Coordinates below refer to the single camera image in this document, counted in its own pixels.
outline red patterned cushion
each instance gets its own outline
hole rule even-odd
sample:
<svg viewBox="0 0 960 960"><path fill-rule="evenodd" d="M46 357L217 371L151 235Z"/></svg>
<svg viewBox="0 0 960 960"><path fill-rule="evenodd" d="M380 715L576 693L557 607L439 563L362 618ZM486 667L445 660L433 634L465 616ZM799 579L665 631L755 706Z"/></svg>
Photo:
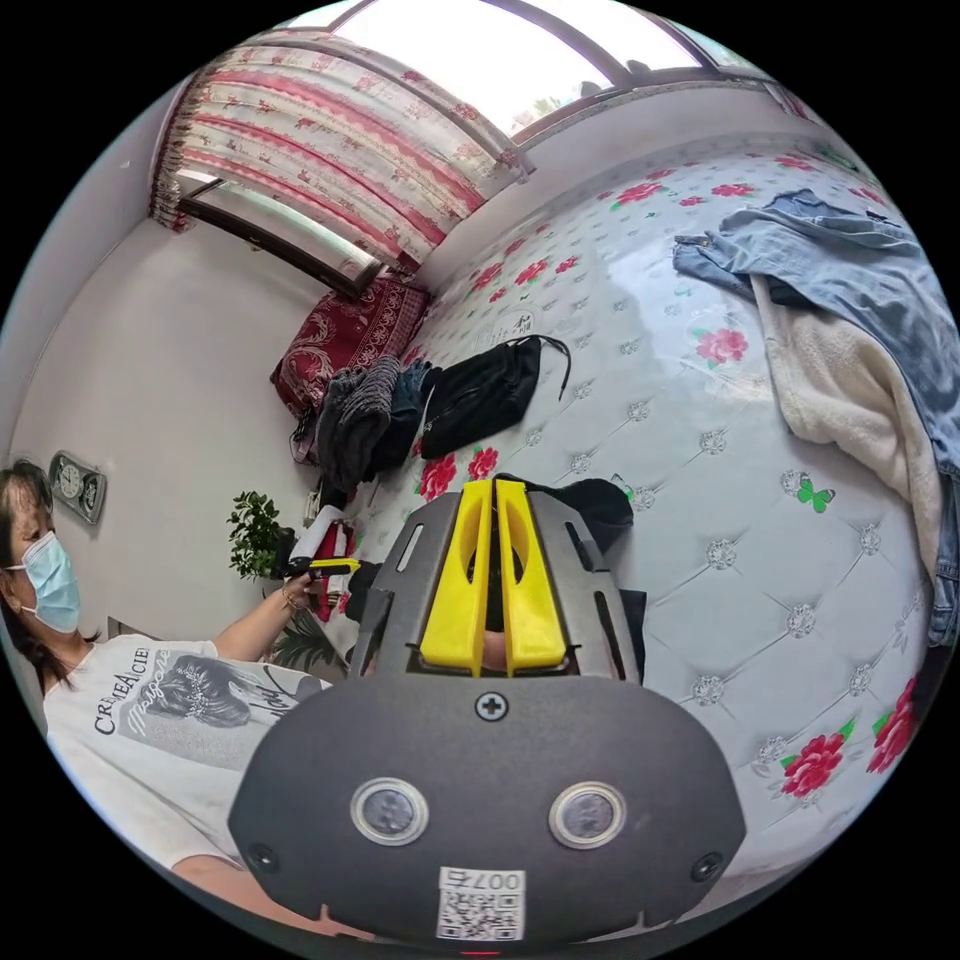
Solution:
<svg viewBox="0 0 960 960"><path fill-rule="evenodd" d="M287 409L295 417L316 409L338 370L400 356L416 336L429 299L425 290L387 277L374 280L355 303L327 294L270 375Z"/></svg>

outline woman's arm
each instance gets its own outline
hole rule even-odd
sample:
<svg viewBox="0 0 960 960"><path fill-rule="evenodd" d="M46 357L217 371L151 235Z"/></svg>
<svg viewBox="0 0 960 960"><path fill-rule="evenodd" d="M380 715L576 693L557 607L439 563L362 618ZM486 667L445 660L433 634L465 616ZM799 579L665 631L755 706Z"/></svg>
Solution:
<svg viewBox="0 0 960 960"><path fill-rule="evenodd" d="M299 927L301 930L325 934L328 937L340 933L361 940L373 939L372 934L354 930L353 927L345 927L331 920L327 916L326 907L323 908L323 914L319 920L307 920L306 917L281 907L260 889L259 884L248 871L241 870L218 857L188 857L176 864L172 872L181 880L186 880L187 883L221 900L226 900L242 910L266 917L268 920L276 920L290 927Z"/></svg>
<svg viewBox="0 0 960 960"><path fill-rule="evenodd" d="M294 608L305 605L307 594L317 589L308 574L289 580L213 641L217 653L225 660L259 660L290 622Z"/></svg>

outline cream fleece blanket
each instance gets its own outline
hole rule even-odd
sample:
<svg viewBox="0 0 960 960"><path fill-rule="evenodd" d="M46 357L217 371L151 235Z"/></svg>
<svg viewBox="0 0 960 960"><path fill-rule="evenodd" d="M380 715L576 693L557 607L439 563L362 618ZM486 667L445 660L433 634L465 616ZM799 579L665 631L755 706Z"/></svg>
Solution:
<svg viewBox="0 0 960 960"><path fill-rule="evenodd" d="M835 443L913 508L923 565L936 577L943 487L933 447L896 362L870 334L820 311L781 307L751 276L780 411L791 431Z"/></svg>

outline bracelet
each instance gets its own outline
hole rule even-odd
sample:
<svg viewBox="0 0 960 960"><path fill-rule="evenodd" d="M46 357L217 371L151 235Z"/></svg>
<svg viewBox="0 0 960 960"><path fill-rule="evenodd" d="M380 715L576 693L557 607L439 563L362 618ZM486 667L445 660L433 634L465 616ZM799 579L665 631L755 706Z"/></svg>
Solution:
<svg viewBox="0 0 960 960"><path fill-rule="evenodd" d="M287 593L287 585L286 585L286 584L284 584L284 585L280 588L280 594L281 594L281 596L283 597L283 602L284 602L284 604L285 604L286 606L288 606L291 610L303 610L304 607L306 607L306 605L307 605L306 602L304 602L304 603L297 603L297 601L294 600L294 599L290 596L289 593Z"/></svg>

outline denim jacket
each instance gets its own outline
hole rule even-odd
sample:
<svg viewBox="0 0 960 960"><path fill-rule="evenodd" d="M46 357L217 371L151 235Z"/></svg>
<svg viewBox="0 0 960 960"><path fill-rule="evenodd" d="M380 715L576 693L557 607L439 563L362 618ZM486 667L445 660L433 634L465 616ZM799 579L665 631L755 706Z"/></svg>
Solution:
<svg viewBox="0 0 960 960"><path fill-rule="evenodd" d="M677 237L673 264L755 302L750 274L775 303L817 307L878 340L913 396L944 483L931 646L960 632L960 335L940 283L906 227L824 203L810 190L739 210L715 232Z"/></svg>

